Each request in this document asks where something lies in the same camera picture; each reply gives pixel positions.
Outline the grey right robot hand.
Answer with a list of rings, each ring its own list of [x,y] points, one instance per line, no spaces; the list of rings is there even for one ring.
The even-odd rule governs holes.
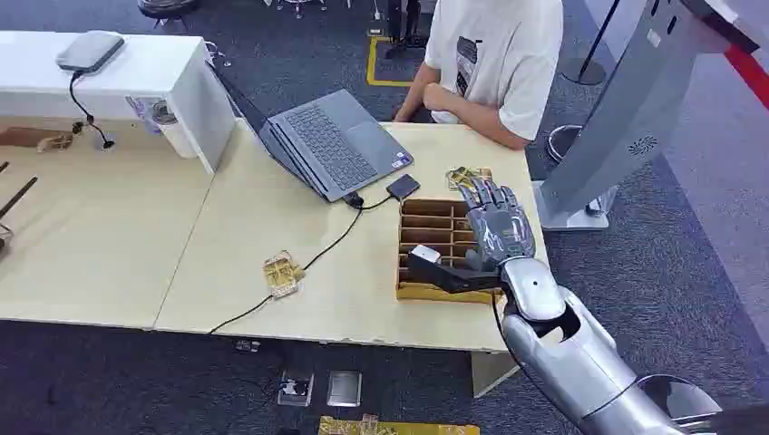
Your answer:
[[[471,183],[469,188],[458,187],[476,242],[476,248],[466,252],[465,263],[491,272],[510,259],[535,257],[531,224],[513,190],[491,179],[472,178]]]

